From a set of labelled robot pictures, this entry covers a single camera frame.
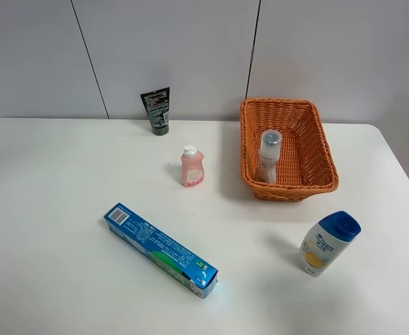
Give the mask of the clear plastic brush tube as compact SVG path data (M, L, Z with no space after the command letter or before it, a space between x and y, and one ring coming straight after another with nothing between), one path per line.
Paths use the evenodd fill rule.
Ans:
M255 180L266 184L276 184L277 165L281 157L282 135L276 130L262 133Z

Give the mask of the orange wicker basket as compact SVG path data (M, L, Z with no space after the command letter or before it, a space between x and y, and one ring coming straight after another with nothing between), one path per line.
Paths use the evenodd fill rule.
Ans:
M335 191L339 184L317 107L308 100L247 98L239 109L241 177L260 200L299 202ZM283 140L276 183L255 180L262 133Z

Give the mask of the blue toothpaste box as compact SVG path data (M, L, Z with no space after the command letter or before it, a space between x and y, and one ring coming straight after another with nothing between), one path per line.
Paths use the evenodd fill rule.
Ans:
M105 215L110 231L204 299L218 282L218 270L142 217L118 203Z

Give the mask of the pink soap bottle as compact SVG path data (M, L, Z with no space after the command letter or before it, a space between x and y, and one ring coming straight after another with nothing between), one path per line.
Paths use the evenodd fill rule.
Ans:
M204 167L202 161L204 155L193 145L184 147L183 155L181 156L181 179L185 187L196 186L204 179Z

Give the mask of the black cosmetic tube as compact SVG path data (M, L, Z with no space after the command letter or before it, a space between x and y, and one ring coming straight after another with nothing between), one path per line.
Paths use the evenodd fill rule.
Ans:
M169 132L170 88L166 87L140 95L149 118L151 131L162 136Z

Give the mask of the white blue-capped shampoo bottle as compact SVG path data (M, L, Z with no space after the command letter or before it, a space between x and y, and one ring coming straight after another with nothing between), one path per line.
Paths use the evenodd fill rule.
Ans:
M359 223L345 211L324 217L307 232L300 246L303 270L313 277L321 275L360 232Z

